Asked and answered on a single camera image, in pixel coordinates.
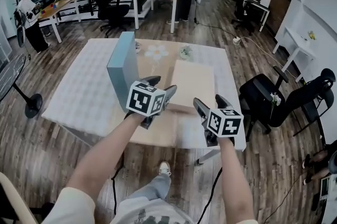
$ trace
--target blue box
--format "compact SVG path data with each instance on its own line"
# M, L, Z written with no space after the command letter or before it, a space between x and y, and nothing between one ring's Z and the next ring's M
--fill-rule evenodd
M134 32L123 32L106 66L110 80L124 112L132 83L139 81Z

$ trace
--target white t-shirt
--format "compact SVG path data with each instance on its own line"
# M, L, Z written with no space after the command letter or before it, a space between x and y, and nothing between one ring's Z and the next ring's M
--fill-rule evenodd
M56 204L42 224L95 224L95 203L86 193L75 188L64 188ZM135 223L193 224L193 220L178 208L157 199L145 197L126 199L118 207L111 224ZM247 220L238 224L257 224Z
M17 8L26 17L26 22L25 22L25 25L24 25L25 28L29 28L29 27L33 26L37 22L38 16L34 15L34 13L33 13L33 9L34 9L35 5L36 4L33 3L32 0L21 0L19 2L19 4L17 5ZM28 14L30 14L30 13L33 14L33 16L32 16L31 19L28 19L27 12L28 12Z

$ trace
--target gray pants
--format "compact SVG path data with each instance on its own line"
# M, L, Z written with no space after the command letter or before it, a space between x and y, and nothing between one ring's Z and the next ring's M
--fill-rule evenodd
M137 190L127 197L127 199L146 197L148 200L164 200L170 189L171 178L167 174L156 176L149 184Z

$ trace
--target forearm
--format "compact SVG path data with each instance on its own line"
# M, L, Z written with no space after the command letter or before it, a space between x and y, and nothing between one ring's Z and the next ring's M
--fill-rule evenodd
M108 136L89 150L77 165L67 187L79 189L95 201L105 181L113 173L127 143L144 120L138 114L128 116Z
M244 177L234 146L229 139L219 139L219 144L227 224L254 219L253 196Z

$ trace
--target black pants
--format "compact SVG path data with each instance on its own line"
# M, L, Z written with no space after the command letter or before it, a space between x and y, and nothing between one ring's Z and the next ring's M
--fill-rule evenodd
M43 38L38 22L26 29L26 36L36 52L39 53L48 48L48 44Z
M180 19L188 20L192 0L177 0L177 8L175 12L175 21Z

